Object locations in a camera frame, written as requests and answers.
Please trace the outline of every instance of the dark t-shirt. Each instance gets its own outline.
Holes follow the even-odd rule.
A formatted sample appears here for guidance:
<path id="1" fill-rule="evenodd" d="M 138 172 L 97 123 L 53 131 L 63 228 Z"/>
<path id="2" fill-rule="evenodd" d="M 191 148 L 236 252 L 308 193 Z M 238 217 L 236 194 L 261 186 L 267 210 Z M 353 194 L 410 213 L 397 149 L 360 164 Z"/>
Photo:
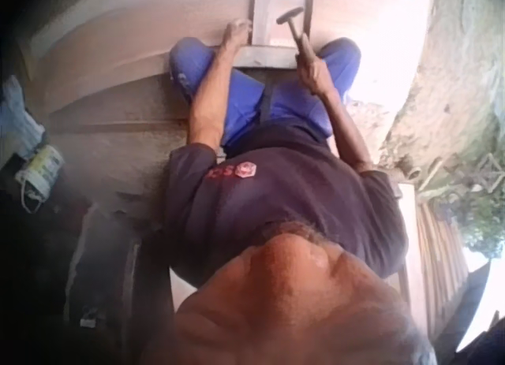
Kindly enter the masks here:
<path id="1" fill-rule="evenodd" d="M 385 173 L 356 173 L 304 125 L 261 126 L 232 156 L 217 165 L 198 143 L 170 155 L 170 265 L 190 283 L 263 244 L 258 232 L 276 222 L 309 224 L 381 277 L 402 264 L 406 235 Z"/>

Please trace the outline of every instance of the blue pants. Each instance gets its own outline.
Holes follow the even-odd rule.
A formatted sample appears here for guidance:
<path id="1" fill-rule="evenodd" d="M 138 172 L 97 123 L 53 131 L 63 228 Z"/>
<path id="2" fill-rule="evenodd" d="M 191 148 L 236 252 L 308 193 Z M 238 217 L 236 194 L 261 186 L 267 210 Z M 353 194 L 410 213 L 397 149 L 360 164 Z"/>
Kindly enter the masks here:
<path id="1" fill-rule="evenodd" d="M 335 87 L 343 98 L 359 69 L 359 48 L 350 39 L 341 38 L 330 42 L 318 55 L 327 63 Z M 207 74 L 214 56 L 213 49 L 194 38 L 182 39 L 170 52 L 172 77 L 189 103 Z M 264 89 L 265 86 L 261 82 L 236 69 L 233 70 L 222 141 L 225 150 L 243 133 L 259 123 Z M 307 121 L 326 137 L 332 135 L 331 123 L 323 103 L 311 95 L 296 76 L 274 86 L 268 119 L 293 117 Z"/>

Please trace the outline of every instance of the hand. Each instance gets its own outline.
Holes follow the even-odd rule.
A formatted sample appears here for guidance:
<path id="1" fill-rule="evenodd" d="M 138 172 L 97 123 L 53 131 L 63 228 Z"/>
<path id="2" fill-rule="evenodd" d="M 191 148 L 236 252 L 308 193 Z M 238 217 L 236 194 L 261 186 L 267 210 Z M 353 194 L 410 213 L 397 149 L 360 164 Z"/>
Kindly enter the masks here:
<path id="1" fill-rule="evenodd" d="M 221 48 L 231 51 L 235 55 L 249 40 L 249 33 L 253 30 L 253 23 L 246 19 L 237 19 L 226 26 Z"/>
<path id="2" fill-rule="evenodd" d="M 322 97 L 336 90 L 328 66 L 321 58 L 306 61 L 298 55 L 297 65 L 298 77 L 313 95 Z"/>

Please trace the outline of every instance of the man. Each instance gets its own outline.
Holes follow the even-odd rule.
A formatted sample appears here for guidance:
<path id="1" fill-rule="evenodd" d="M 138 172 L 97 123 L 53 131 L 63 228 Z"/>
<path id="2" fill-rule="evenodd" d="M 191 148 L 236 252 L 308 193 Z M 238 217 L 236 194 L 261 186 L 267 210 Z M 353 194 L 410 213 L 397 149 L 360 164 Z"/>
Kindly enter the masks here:
<path id="1" fill-rule="evenodd" d="M 402 264 L 406 236 L 342 103 L 360 51 L 339 39 L 311 64 L 299 58 L 299 80 L 275 87 L 259 122 L 264 85 L 232 67 L 250 27 L 228 25 L 216 52 L 183 39 L 171 53 L 191 110 L 169 163 L 170 264 L 199 290 L 175 316 L 175 354 L 160 338 L 154 363 L 429 363 L 380 279 Z"/>

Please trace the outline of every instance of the red logo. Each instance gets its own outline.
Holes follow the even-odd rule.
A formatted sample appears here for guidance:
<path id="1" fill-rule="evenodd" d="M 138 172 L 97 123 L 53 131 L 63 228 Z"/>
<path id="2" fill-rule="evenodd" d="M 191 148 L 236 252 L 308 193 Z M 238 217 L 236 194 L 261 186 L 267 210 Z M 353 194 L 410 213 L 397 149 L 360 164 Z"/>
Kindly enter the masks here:
<path id="1" fill-rule="evenodd" d="M 253 177 L 256 174 L 256 164 L 252 162 L 243 162 L 235 168 L 235 175 L 240 178 Z"/>

